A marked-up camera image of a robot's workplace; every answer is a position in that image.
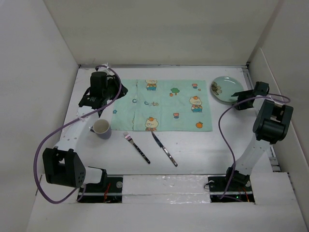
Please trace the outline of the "pale green glass plate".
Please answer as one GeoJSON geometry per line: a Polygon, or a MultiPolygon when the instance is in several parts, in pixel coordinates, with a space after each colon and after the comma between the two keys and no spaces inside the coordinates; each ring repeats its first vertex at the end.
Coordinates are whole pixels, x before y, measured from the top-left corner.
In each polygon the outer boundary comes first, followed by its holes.
{"type": "Polygon", "coordinates": [[[244,90],[242,84],[235,78],[220,76],[211,83],[212,94],[221,102],[235,103],[238,97],[233,96],[237,92],[244,90]]]}

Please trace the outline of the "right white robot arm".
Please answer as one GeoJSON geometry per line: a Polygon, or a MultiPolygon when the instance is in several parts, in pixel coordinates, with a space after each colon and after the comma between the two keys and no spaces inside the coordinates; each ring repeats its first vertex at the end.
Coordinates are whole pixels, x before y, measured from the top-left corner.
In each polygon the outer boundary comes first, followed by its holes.
{"type": "Polygon", "coordinates": [[[265,82],[256,82],[254,89],[236,92],[233,96],[237,97],[237,103],[233,105],[236,110],[253,108],[257,117],[251,141],[223,178],[228,190],[247,184],[253,167],[265,151],[286,137],[294,111],[285,101],[271,98],[269,84],[265,82]]]}

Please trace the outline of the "green cartoon print cloth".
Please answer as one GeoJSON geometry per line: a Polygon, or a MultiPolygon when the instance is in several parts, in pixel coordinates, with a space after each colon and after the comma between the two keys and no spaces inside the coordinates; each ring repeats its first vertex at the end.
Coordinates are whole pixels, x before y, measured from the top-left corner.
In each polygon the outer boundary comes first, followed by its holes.
{"type": "Polygon", "coordinates": [[[212,131],[204,80],[122,80],[128,92],[116,100],[115,131],[212,131]]]}

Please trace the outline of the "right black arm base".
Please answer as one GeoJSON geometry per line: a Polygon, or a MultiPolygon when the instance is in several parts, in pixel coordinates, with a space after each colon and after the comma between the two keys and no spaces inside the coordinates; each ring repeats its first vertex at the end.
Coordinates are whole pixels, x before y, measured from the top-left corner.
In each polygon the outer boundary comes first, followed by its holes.
{"type": "Polygon", "coordinates": [[[240,174],[232,167],[227,169],[225,175],[210,175],[204,184],[204,189],[210,193],[211,203],[254,203],[253,189],[249,175],[240,174]]]}

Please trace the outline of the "purple mug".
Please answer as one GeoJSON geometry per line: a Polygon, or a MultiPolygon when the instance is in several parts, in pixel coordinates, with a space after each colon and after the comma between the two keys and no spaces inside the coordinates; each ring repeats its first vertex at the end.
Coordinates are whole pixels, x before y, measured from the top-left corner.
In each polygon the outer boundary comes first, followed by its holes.
{"type": "Polygon", "coordinates": [[[109,139],[112,134],[111,126],[105,119],[97,120],[90,130],[94,132],[99,138],[104,140],[109,139]]]}

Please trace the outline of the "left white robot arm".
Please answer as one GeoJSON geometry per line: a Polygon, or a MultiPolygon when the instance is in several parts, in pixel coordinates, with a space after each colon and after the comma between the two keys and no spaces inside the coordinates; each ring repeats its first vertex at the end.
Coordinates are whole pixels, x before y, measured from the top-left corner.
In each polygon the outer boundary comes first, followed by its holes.
{"type": "Polygon", "coordinates": [[[43,152],[43,165],[46,181],[49,184],[80,188],[91,184],[96,191],[107,187],[106,171],[100,168],[85,167],[78,150],[82,141],[99,120],[103,110],[116,99],[125,96],[127,89],[121,85],[116,74],[93,72],[90,87],[78,104],[77,121],[69,125],[64,136],[53,148],[43,152]]]}

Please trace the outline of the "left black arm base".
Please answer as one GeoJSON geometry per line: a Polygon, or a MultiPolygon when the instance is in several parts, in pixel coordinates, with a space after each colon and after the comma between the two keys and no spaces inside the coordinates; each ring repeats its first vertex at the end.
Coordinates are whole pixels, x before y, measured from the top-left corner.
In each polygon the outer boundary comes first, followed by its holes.
{"type": "Polygon", "coordinates": [[[79,189],[78,203],[122,203],[123,176],[108,175],[103,171],[101,181],[89,183],[79,189]]]}

